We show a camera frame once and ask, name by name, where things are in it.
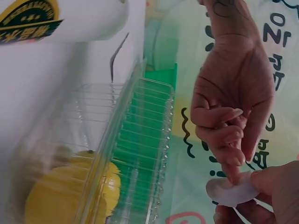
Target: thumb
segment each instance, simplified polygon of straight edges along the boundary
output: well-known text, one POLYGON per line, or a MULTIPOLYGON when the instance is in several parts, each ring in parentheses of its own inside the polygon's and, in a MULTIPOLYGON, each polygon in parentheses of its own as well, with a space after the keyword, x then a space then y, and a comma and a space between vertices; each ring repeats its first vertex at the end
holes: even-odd
POLYGON ((273 100, 268 99, 257 104, 251 110, 244 129, 244 138, 242 139, 242 151, 246 161, 252 161, 259 138, 269 119, 272 103, 273 100))
POLYGON ((204 0, 197 0, 199 2, 199 4, 201 4, 202 6, 205 5, 204 0))
POLYGON ((253 172, 250 177, 252 185, 259 192, 271 196, 274 187, 277 185, 277 179, 279 178, 279 173, 282 168, 282 166, 269 167, 264 170, 253 172))

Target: label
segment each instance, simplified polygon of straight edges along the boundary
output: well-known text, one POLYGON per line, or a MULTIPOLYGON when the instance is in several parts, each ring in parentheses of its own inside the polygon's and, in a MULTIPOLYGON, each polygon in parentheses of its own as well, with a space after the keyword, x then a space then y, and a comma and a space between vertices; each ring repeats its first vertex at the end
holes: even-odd
POLYGON ((0 45, 41 40, 62 21, 57 0, 16 0, 0 14, 0 45))

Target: transparent plastic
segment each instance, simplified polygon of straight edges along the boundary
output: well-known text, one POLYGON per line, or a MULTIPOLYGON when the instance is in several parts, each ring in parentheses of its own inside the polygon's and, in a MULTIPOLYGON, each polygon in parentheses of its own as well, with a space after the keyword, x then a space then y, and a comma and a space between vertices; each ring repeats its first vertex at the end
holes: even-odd
POLYGON ((23 165, 9 183, 9 223, 155 223, 174 91, 143 72, 138 64, 124 85, 78 88, 61 99, 46 128, 26 136, 15 156, 23 165))

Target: black squiggle pattern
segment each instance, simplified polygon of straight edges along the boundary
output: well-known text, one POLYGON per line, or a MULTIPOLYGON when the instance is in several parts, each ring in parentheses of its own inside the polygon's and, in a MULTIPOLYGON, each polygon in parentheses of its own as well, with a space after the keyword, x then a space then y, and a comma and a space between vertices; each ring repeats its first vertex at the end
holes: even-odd
POLYGON ((272 0, 274 3, 284 3, 285 6, 287 6, 290 9, 295 9, 297 11, 298 19, 299 19, 299 5, 291 6, 289 5, 285 0, 272 0))
POLYGON ((183 139, 184 143, 188 146, 187 148, 187 153, 188 153, 188 156, 190 156, 191 158, 195 158, 195 156, 191 153, 191 149, 193 147, 193 144, 189 143, 187 140, 188 138, 190 137, 190 132, 188 132, 188 130, 186 129, 186 123, 187 121, 189 120, 186 115, 185 115, 185 111, 187 110, 186 107, 184 107, 182 110, 181 110, 181 114, 182 114, 182 117, 184 118, 183 120, 183 123, 182 123, 182 129, 183 131, 185 132, 185 137, 183 139))

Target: white cotton pad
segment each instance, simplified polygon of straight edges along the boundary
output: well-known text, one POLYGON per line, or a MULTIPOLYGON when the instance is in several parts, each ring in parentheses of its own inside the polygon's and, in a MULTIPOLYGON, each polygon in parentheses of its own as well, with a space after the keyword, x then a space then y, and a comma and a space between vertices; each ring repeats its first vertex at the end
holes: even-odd
POLYGON ((207 195, 219 205, 235 208, 254 199, 259 192, 250 182, 250 172, 240 173, 238 185, 232 186, 227 178, 211 179, 206 184, 207 195))

